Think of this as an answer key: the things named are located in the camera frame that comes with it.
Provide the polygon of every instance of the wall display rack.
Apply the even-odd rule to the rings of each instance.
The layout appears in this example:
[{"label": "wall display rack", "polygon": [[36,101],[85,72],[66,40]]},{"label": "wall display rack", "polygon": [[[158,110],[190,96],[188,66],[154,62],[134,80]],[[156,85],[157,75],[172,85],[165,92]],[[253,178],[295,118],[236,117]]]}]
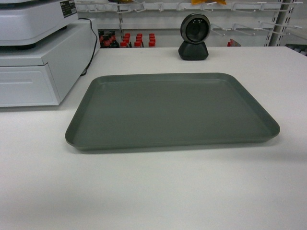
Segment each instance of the wall display rack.
[{"label": "wall display rack", "polygon": [[202,12],[212,23],[213,35],[238,37],[246,41],[246,36],[261,36],[262,39],[246,42],[246,46],[278,46],[286,29],[299,30],[300,26],[289,25],[293,9],[302,4],[296,0],[271,1],[226,1],[226,5],[215,1],[193,5],[187,0],[179,2],[109,2],[107,0],[77,0],[80,15],[95,17],[100,29],[115,29],[133,32],[136,30],[178,30],[182,19],[189,13]]}]

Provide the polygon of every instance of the white scale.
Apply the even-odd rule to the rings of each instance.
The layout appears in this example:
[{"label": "white scale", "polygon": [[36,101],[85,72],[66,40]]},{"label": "white scale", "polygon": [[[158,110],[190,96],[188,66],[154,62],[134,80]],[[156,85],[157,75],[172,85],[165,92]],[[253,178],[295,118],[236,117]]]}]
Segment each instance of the white scale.
[{"label": "white scale", "polygon": [[100,47],[91,20],[73,0],[0,0],[0,107],[58,105]]},{"label": "white scale", "polygon": [[36,43],[77,19],[73,0],[0,0],[0,46]]}]

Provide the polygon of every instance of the store shelf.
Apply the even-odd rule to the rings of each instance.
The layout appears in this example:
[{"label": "store shelf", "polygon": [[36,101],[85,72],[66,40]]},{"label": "store shelf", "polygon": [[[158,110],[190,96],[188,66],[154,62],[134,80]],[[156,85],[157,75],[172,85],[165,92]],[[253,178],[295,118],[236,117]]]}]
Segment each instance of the store shelf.
[{"label": "store shelf", "polygon": [[302,28],[302,29],[288,28],[286,32],[289,33],[289,35],[295,35],[297,37],[307,40],[307,29],[306,28]]},{"label": "store shelf", "polygon": [[125,4],[117,3],[105,3],[99,1],[76,1],[75,2],[77,10],[79,12],[117,12],[117,13],[126,13],[126,12],[141,12],[146,10],[201,10],[201,11],[215,11],[215,10],[231,10],[237,12],[247,12],[253,13],[256,11],[280,11],[282,5],[297,5],[299,2],[293,3],[283,3],[283,2],[231,2],[227,5],[217,4],[216,2],[211,3],[202,3],[197,5],[192,5],[191,3],[186,2],[176,2],[176,3],[164,3],[164,2],[137,2]]}]

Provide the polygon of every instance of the red bottle cap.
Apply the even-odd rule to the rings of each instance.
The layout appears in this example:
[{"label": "red bottle cap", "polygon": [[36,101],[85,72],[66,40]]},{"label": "red bottle cap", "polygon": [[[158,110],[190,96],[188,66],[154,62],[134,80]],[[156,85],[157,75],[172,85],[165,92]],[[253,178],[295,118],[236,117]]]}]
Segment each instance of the red bottle cap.
[{"label": "red bottle cap", "polygon": [[121,41],[120,42],[120,47],[127,47],[127,42],[126,41]]},{"label": "red bottle cap", "polygon": [[135,46],[135,47],[141,47],[141,42],[140,42],[140,41],[134,42],[134,46]]},{"label": "red bottle cap", "polygon": [[155,42],[153,42],[153,41],[149,42],[149,43],[148,43],[148,46],[149,46],[149,47],[155,47]]}]

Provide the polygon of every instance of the white pegboard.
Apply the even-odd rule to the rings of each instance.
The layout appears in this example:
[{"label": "white pegboard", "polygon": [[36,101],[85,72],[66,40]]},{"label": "white pegboard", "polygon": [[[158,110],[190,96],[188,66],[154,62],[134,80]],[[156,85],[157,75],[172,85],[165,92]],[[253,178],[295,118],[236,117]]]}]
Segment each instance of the white pegboard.
[{"label": "white pegboard", "polygon": [[95,17],[100,29],[118,30],[137,34],[157,32],[157,47],[178,46],[182,42],[180,26],[192,12],[205,14],[213,31],[206,40],[207,46],[225,46],[230,38],[243,46],[264,46],[269,43],[271,31],[283,5],[279,0],[253,2],[227,0],[227,5],[214,2],[192,5],[189,1],[156,0],[135,1],[128,4],[110,3],[107,0],[76,1],[78,14]]}]

